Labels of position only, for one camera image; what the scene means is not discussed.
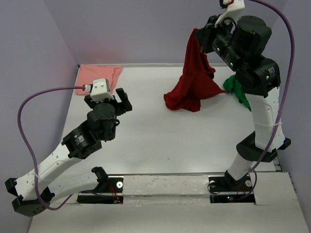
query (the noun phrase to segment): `green cloth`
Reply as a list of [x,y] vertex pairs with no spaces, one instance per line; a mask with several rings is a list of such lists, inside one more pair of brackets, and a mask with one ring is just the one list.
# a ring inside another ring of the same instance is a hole
[[229,93],[234,93],[238,97],[239,102],[243,103],[251,111],[251,106],[242,90],[241,84],[236,80],[235,75],[232,75],[224,82],[224,89]]

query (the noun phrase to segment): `dark red cloth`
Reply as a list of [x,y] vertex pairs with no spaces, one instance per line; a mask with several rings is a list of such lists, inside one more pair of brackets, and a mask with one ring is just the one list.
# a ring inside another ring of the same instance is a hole
[[215,69],[210,67],[207,56],[200,52],[194,29],[186,50],[183,75],[176,87],[164,95],[166,106],[171,110],[185,109],[197,112],[201,101],[220,93],[227,93],[213,81]]

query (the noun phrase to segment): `wall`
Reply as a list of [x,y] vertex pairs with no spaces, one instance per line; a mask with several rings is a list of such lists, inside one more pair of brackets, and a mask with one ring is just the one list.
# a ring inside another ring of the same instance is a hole
[[[76,62],[183,63],[193,28],[221,14],[218,0],[44,0]],[[282,9],[287,0],[269,0]],[[245,0],[245,15],[277,16]],[[215,54],[212,63],[222,62]]]
[[[291,86],[282,118],[284,133],[292,139],[292,145],[279,153],[279,160],[282,168],[293,177],[297,196],[311,231],[310,8],[309,0],[291,0],[283,10],[293,27],[296,51]],[[273,27],[273,36],[265,55],[278,62],[284,84],[290,59],[290,41],[280,18]]]
[[[17,129],[17,110],[34,92],[74,85],[76,63],[42,0],[2,1],[0,7],[0,232],[26,233],[31,219],[13,211],[4,182],[33,168]],[[70,92],[26,105],[25,133],[41,162],[61,137]]]

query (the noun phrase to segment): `cloth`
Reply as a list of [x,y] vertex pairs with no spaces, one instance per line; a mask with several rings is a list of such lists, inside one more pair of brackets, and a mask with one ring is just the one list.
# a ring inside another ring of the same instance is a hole
[[[80,65],[76,86],[92,84],[96,79],[108,79],[110,91],[112,92],[116,87],[121,72],[122,66]],[[81,89],[76,89],[75,92],[77,95],[88,95],[87,92]]]
[[176,87],[164,95],[166,106],[171,110],[185,109],[197,112],[201,101],[227,91],[213,81],[215,69],[209,66],[207,56],[200,52],[195,31],[188,40],[183,74]]
[[235,75],[230,76],[230,78],[225,81],[224,89],[229,93],[234,93],[238,97],[239,102],[243,103],[251,111],[251,106],[242,90],[241,84],[236,80]]

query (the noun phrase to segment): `pink cloth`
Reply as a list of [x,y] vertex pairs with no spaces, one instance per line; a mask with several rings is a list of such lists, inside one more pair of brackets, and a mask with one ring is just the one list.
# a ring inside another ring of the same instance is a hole
[[[76,86],[90,85],[96,79],[108,79],[110,91],[116,87],[118,78],[122,72],[122,66],[98,66],[98,65],[80,65],[79,75]],[[88,93],[81,89],[76,89],[76,94],[85,96]]]

